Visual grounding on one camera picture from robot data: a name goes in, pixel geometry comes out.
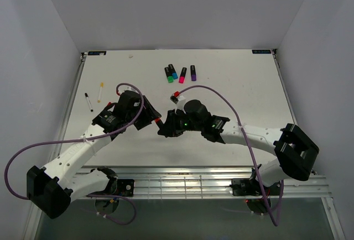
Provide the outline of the yellow cap white marker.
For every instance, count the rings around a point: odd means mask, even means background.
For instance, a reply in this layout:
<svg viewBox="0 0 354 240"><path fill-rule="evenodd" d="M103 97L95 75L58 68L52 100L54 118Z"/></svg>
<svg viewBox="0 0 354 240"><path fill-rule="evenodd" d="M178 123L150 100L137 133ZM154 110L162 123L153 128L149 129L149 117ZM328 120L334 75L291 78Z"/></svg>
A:
<svg viewBox="0 0 354 240"><path fill-rule="evenodd" d="M101 100L102 100L103 87L104 87L104 83L101 82L101 83L100 83L99 92L98 92L98 97L97 97L97 103L100 103Z"/></svg>

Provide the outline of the green cap black highlighter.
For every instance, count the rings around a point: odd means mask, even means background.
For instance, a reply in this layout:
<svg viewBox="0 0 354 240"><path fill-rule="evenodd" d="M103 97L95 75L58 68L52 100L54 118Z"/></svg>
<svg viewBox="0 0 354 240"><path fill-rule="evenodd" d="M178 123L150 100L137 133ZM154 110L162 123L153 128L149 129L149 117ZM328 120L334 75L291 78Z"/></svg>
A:
<svg viewBox="0 0 354 240"><path fill-rule="evenodd" d="M166 79L168 81L168 83L172 83L174 81L172 74L170 72L170 69L168 67L164 68L165 74L166 74Z"/></svg>

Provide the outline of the orange black highlighter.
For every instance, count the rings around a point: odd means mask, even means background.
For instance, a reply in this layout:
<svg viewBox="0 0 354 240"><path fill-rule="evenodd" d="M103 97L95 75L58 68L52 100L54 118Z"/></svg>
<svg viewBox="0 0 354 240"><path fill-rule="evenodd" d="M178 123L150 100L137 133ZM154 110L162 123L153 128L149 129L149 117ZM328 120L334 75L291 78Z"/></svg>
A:
<svg viewBox="0 0 354 240"><path fill-rule="evenodd" d="M164 123L162 122L162 120L160 118L157 118L154 121L155 121L155 124L158 126L159 129L162 129L164 127Z"/></svg>

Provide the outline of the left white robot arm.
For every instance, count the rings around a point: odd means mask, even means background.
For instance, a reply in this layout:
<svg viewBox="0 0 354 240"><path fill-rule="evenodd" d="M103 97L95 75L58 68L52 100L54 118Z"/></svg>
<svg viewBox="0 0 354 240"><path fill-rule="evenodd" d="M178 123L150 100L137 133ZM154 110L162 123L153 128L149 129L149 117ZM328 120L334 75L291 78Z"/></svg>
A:
<svg viewBox="0 0 354 240"><path fill-rule="evenodd" d="M42 168L33 166L27 172L27 197L48 217L62 215L69 205L90 194L112 195L117 190L116 173L100 166L76 177L99 150L132 124L137 130L160 119L161 114L145 96L134 91L123 92L118 102L107 105L89 125L78 143L69 146Z"/></svg>

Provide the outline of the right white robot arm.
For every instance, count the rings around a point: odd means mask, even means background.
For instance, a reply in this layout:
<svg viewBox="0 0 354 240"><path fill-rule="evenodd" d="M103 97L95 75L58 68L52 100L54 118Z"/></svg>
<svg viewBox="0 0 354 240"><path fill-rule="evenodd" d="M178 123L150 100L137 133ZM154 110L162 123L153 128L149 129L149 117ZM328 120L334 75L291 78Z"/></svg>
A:
<svg viewBox="0 0 354 240"><path fill-rule="evenodd" d="M235 196L259 196L272 186L292 178L307 181L318 156L318 146L296 124L284 128L240 126L227 117L212 115L198 100L188 101L183 109L169 110L165 122L157 123L158 134L178 137L186 131L200 132L210 142L239 144L276 156L259 164L247 179L233 179Z"/></svg>

